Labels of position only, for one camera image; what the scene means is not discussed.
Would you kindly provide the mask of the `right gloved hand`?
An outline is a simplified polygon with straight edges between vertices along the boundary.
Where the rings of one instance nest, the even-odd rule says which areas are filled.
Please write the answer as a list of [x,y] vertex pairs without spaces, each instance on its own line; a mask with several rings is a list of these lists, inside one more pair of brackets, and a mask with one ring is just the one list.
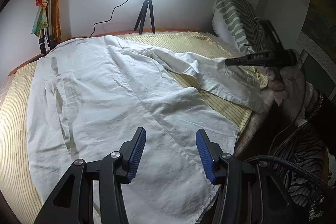
[[290,120],[301,121],[317,101],[317,91],[306,81],[302,71],[296,67],[280,70],[281,80],[273,69],[268,68],[268,87],[273,91],[274,100],[281,106]]

